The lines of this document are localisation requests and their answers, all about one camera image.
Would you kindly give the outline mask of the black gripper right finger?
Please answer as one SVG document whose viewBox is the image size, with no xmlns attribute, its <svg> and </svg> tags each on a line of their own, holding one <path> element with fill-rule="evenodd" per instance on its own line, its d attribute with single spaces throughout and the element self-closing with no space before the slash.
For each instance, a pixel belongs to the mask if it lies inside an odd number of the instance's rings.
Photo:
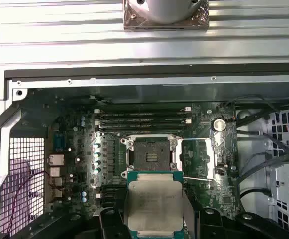
<svg viewBox="0 0 289 239">
<path fill-rule="evenodd" d="M 289 239 L 289 232 L 257 214 L 240 213 L 232 220 L 214 208 L 204 208 L 190 191 L 184 191 L 183 204 L 192 239 Z"/>
</svg>

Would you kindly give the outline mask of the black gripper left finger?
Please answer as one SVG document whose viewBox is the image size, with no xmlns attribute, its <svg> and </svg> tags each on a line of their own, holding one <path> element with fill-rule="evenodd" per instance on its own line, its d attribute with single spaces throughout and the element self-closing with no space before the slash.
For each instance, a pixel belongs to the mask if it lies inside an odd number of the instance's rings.
<svg viewBox="0 0 289 239">
<path fill-rule="evenodd" d="M 68 213 L 33 232 L 32 239 L 130 239 L 124 223 L 125 190 L 111 191 L 102 197 L 101 208 L 88 218 L 81 213 Z"/>
</svg>

